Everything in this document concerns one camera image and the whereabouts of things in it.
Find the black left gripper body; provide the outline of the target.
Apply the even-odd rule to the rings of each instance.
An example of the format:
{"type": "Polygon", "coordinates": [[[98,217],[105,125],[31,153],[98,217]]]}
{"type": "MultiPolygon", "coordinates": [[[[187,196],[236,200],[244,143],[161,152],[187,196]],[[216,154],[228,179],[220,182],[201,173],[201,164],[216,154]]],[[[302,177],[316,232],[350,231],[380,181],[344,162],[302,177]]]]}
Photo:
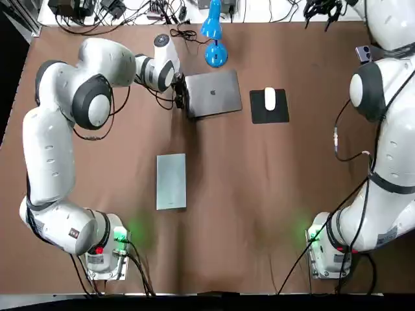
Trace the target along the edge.
{"type": "Polygon", "coordinates": [[[189,93],[185,81],[185,75],[182,73],[176,77],[173,83],[174,103],[178,109],[185,109],[188,104],[189,93]]]}

